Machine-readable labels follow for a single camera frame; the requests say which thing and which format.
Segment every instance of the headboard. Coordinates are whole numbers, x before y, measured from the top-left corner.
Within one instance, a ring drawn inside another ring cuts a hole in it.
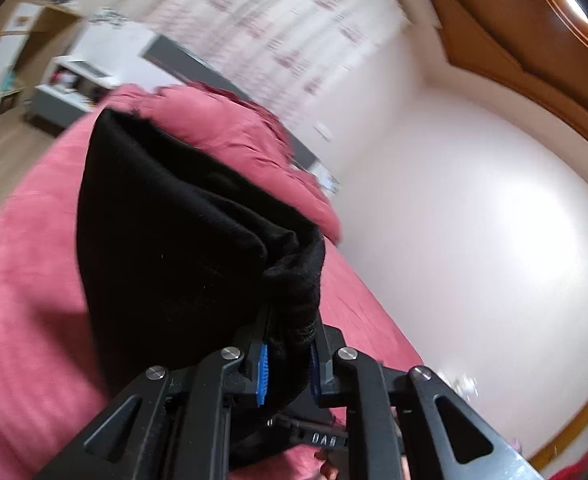
[[[176,79],[185,82],[201,81],[215,88],[233,92],[243,100],[251,101],[250,96],[245,92],[167,36],[158,35],[141,57],[165,70]],[[307,170],[317,161],[317,157],[295,136],[289,135],[296,164]]]

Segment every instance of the black fabric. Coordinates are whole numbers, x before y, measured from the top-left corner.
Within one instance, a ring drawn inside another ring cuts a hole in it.
[[[264,304],[272,322],[260,416],[306,386],[323,237],[201,150],[149,121],[103,111],[78,198],[77,256],[112,393],[151,365],[197,364],[231,344]]]

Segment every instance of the pink blanket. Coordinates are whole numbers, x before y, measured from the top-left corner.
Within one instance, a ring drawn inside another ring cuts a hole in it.
[[[190,141],[190,135],[207,127],[201,121],[207,107],[228,113],[228,120],[243,115],[246,128],[236,125],[229,137],[224,121],[218,123],[220,128],[209,123],[209,135],[195,144],[299,208],[326,236],[338,238],[337,219],[312,181],[282,167],[285,159],[269,141],[269,121],[240,110],[240,105],[230,108],[221,96],[190,93],[197,91],[174,88],[154,96],[135,86],[121,87],[69,128],[0,212],[0,480],[32,478],[106,403],[74,246],[84,158],[103,107],[138,110]],[[181,102],[191,106],[185,109]],[[196,113],[199,107],[201,114]],[[232,138],[232,145],[213,141],[221,136]],[[257,151],[261,143],[265,146]],[[420,364],[418,354],[338,250],[329,240],[326,245],[323,321],[343,330],[349,345],[389,367]],[[318,466],[312,449],[300,446],[236,472],[234,478],[302,480],[312,477]]]

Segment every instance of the pink bedspread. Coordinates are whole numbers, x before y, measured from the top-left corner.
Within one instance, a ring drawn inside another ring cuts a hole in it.
[[[75,262],[76,201],[101,108],[141,110],[149,99],[134,86],[110,95],[53,145],[0,212],[0,480],[32,478],[106,403]],[[266,159],[263,164],[273,165]],[[334,220],[318,204],[337,236],[337,224],[332,227]],[[389,367],[420,364],[338,250],[329,240],[326,245],[323,321],[343,330],[349,345]],[[234,478],[308,479],[319,466],[312,454],[301,446]]]

